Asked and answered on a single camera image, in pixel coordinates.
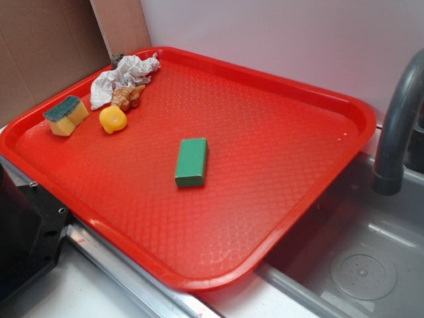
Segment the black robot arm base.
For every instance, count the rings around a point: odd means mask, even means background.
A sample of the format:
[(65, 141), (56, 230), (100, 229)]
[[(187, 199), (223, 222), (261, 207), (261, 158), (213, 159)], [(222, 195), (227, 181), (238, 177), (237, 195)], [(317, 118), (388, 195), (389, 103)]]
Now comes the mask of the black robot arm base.
[(47, 189), (18, 186), (1, 168), (1, 306), (57, 265), (69, 218)]

